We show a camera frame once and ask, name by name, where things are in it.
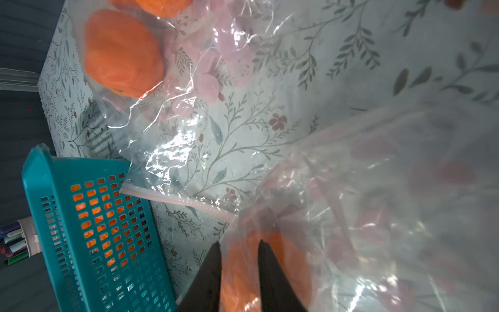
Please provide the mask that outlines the clear zip-top bag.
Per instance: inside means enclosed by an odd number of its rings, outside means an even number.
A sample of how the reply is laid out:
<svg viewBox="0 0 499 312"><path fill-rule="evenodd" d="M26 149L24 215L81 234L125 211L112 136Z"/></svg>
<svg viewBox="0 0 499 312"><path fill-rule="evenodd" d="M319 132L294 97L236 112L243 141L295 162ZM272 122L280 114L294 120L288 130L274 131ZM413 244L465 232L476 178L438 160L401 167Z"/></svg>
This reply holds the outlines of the clear zip-top bag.
<svg viewBox="0 0 499 312"><path fill-rule="evenodd" d="M217 154L227 140L218 113L226 97L254 82L256 41L267 36L277 1L70 1L84 76L105 116L129 183L179 183L206 176L256 178L263 161L251 165L240 144L233 155ZM110 9L136 18L157 38L165 73L141 98L119 96L84 69L88 18Z"/></svg>
<svg viewBox="0 0 499 312"><path fill-rule="evenodd" d="M233 217L222 262L260 230L305 253L307 311L497 311L498 109L383 109L310 136Z"/></svg>

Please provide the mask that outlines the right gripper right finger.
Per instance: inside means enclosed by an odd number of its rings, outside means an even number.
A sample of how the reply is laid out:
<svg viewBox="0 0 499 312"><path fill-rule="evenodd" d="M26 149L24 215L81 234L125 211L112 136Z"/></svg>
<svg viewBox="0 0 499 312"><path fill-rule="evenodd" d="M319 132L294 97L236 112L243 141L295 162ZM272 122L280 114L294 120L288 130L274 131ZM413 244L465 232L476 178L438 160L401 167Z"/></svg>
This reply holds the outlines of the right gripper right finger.
<svg viewBox="0 0 499 312"><path fill-rule="evenodd" d="M271 246L264 240L259 242L258 269L261 311L307 311L297 298Z"/></svg>

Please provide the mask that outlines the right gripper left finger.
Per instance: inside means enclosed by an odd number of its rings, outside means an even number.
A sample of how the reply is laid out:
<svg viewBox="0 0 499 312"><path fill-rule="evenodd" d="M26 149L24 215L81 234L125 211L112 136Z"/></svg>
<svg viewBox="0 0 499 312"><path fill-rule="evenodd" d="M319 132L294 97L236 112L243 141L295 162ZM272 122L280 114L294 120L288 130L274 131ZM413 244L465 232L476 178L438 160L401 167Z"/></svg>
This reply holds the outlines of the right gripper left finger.
<svg viewBox="0 0 499 312"><path fill-rule="evenodd" d="M222 254L220 243L214 243L183 300L178 304L180 312L219 312L222 279Z"/></svg>

